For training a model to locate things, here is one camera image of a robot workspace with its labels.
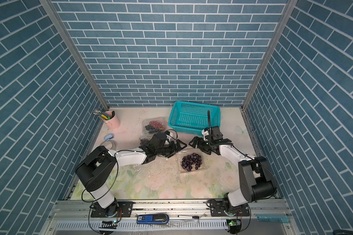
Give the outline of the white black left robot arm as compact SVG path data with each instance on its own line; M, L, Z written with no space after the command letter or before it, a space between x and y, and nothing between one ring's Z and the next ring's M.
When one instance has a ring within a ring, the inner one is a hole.
M115 206L115 197L106 184L112 170L126 165L147 164L157 156L170 158L187 147L180 141L149 141L131 150L108 150L104 146L95 148L75 167L75 173L86 191L93 196L90 203L98 203L100 208Z

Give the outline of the blue black handheld device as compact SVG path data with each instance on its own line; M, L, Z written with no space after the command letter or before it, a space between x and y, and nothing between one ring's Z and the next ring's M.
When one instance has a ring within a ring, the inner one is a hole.
M138 215L137 224L165 225L169 223L169 216L164 213Z

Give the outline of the red grape bunch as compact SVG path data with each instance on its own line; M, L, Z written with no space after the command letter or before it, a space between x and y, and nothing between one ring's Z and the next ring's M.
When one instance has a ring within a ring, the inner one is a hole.
M165 126L164 126L163 122L161 122L161 121L153 120L153 121L150 121L149 124L152 125L153 127L155 127L156 128L155 130L162 131L165 129Z

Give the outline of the teal metal bracket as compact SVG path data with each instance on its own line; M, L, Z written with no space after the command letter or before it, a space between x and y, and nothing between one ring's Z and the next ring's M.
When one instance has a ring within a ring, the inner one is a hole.
M286 215L257 215L258 221L262 222L274 222L274 223L290 223L290 219Z

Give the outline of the teal plastic basket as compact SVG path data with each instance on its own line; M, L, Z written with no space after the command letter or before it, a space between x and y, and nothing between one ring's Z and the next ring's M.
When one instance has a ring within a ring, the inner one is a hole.
M168 125L178 133L201 136L208 127L208 111L211 126L221 126L221 111L218 106L187 101L176 101L169 115Z

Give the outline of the small blue stapler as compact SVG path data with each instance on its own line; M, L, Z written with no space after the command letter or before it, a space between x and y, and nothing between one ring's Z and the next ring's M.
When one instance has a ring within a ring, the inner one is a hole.
M111 140L111 139L113 139L113 138L114 138L113 134L108 134L108 135L106 135L106 136L104 137L104 140L105 140L105 141L108 141L108 140Z

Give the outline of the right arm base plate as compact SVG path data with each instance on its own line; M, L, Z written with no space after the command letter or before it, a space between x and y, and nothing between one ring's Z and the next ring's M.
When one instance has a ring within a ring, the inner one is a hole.
M223 216L249 216L250 207L248 204L239 206L232 206L230 203L222 200L208 200L206 205L209 207L210 214L212 217L223 217Z

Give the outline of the tape roll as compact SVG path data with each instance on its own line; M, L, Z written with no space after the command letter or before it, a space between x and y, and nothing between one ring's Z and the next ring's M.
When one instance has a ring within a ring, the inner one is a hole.
M116 150L116 144L113 140L104 141L100 146L105 147L107 150Z

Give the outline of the black marker pen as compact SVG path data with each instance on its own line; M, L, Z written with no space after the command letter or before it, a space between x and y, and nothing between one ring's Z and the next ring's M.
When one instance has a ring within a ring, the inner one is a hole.
M178 215L177 217L182 219L200 219L199 216L189 216L189 215Z

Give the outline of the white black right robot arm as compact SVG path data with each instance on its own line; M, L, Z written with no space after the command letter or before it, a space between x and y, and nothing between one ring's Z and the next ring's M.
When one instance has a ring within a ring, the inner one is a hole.
M236 213L241 206L273 197L277 180L264 157L255 157L234 146L229 139L207 140L194 137L189 145L210 155L215 153L238 166L239 186L222 198L224 211Z

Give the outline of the pink pen cup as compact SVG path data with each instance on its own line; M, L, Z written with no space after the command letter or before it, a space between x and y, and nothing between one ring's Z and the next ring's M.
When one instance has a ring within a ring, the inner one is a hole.
M105 120L105 125L109 130L116 130L120 127L120 121L115 114L115 111L106 111L105 114L107 114L110 119Z

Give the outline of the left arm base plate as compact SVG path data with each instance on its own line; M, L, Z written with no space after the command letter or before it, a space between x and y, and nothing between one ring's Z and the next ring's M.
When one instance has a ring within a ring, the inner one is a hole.
M131 201L114 201L108 207L102 208L98 202L90 206L93 218L130 217L133 208Z

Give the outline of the clear clamshell container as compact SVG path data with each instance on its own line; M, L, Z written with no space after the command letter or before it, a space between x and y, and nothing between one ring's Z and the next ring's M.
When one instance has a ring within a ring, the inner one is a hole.
M206 170L206 159L199 149L184 149L177 155L177 168L181 174L200 172Z
M146 146L146 145L148 145L152 138L153 138L153 135L142 135L142 136L139 138L140 146Z
M155 134L166 130L165 117L150 118L142 121L142 134Z

